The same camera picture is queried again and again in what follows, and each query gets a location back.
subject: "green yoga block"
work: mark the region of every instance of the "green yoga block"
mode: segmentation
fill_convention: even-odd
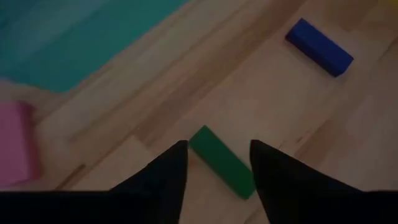
[[[256,187],[251,170],[207,127],[202,127],[189,144],[196,154],[243,199]]]

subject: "blue yoga block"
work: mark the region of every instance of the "blue yoga block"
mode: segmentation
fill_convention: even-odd
[[[304,19],[293,26],[286,39],[334,77],[343,74],[354,60]]]

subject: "pink block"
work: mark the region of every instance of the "pink block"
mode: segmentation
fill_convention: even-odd
[[[33,108],[23,102],[0,103],[0,186],[39,176],[32,125]]]

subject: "foam block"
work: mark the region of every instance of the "foam block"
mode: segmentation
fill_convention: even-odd
[[[1,187],[39,176],[31,115],[32,107],[23,102],[0,103]]]
[[[354,60],[304,19],[293,26],[286,39],[334,77],[343,74]]]
[[[254,192],[253,174],[228,147],[207,127],[202,127],[189,144],[195,153],[243,199]]]

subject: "teal mat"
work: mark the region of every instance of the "teal mat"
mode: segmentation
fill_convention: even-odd
[[[57,92],[76,86],[187,2],[24,1],[0,0],[0,76]]]

